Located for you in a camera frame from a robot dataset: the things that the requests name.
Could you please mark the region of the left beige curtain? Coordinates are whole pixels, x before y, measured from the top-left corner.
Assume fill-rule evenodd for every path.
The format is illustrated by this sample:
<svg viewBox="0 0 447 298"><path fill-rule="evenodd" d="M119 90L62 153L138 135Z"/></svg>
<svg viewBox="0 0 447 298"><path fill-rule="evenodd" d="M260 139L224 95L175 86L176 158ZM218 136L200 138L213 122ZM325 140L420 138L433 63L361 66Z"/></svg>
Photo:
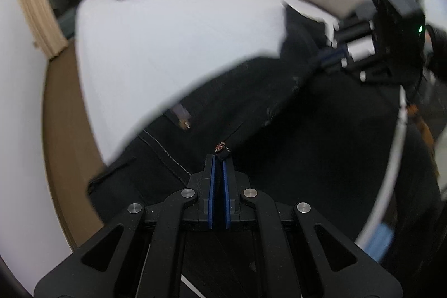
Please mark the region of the left beige curtain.
<svg viewBox="0 0 447 298"><path fill-rule="evenodd" d="M18 0L37 48L51 60L68 47L49 0Z"/></svg>

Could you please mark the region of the black denim pants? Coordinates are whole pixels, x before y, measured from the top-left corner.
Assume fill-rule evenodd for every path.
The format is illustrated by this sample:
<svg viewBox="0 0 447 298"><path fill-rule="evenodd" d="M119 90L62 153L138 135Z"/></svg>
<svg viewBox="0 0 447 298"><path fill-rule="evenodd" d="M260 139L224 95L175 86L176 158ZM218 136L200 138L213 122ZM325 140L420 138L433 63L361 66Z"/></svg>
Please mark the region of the black denim pants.
<svg viewBox="0 0 447 298"><path fill-rule="evenodd" d="M401 102L420 80L404 88L329 73L317 64L325 25L291 7L285 16L278 58L251 58L151 121L91 180L92 205L110 221L130 203L160 203L214 154L275 201L309 203L356 239L396 168L396 230L383 265L406 297L429 296L442 206L436 167L415 122L396 136Z"/></svg>

